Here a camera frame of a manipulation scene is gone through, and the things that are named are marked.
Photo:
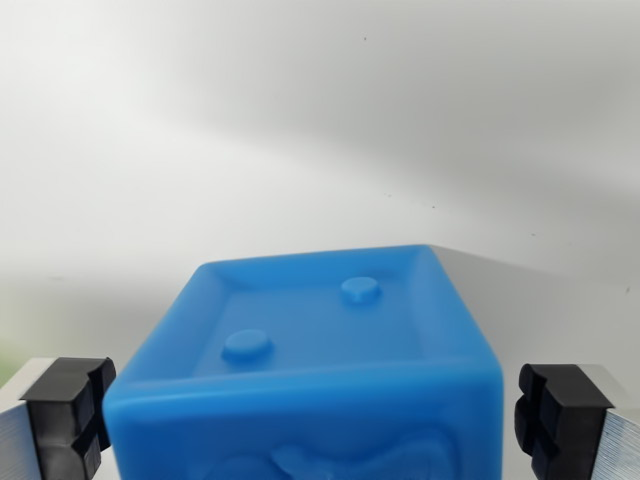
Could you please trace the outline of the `gripper right finger with black rubber pad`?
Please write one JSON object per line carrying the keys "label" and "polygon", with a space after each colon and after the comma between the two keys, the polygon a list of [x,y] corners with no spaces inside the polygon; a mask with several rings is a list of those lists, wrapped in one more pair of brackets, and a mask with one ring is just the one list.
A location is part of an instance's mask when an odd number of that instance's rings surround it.
{"label": "gripper right finger with black rubber pad", "polygon": [[637,479],[639,400],[602,366],[521,367],[514,430],[538,479]]}

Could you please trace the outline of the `gripper left finger with black rubber pad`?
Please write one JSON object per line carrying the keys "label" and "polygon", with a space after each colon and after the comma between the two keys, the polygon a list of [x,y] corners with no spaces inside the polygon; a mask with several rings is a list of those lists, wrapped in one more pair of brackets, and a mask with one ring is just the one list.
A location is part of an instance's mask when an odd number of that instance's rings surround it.
{"label": "gripper left finger with black rubber pad", "polygon": [[92,479],[111,446],[112,359],[32,358],[1,387],[1,477]]}

